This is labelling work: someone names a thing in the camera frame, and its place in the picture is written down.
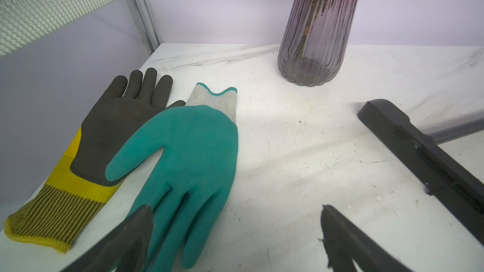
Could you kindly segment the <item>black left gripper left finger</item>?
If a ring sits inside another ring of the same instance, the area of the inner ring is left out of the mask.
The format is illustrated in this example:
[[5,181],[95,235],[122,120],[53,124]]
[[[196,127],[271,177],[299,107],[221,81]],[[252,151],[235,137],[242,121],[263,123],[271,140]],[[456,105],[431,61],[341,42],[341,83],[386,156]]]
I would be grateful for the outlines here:
[[153,212],[139,207],[64,271],[142,271],[153,230]]

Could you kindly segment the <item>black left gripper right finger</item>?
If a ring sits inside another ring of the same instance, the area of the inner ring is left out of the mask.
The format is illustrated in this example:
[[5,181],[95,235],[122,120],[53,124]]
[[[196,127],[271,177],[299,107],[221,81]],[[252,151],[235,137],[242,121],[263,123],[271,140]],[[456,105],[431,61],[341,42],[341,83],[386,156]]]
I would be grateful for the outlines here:
[[409,271],[335,207],[324,205],[320,217],[328,268],[333,271]]

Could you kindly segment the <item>black clothes rack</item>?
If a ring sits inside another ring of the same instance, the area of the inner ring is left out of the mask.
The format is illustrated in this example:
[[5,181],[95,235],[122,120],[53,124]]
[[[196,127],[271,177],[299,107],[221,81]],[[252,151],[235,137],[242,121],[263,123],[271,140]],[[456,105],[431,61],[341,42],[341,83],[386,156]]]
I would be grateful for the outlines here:
[[359,120],[483,243],[483,183],[386,99],[368,101]]

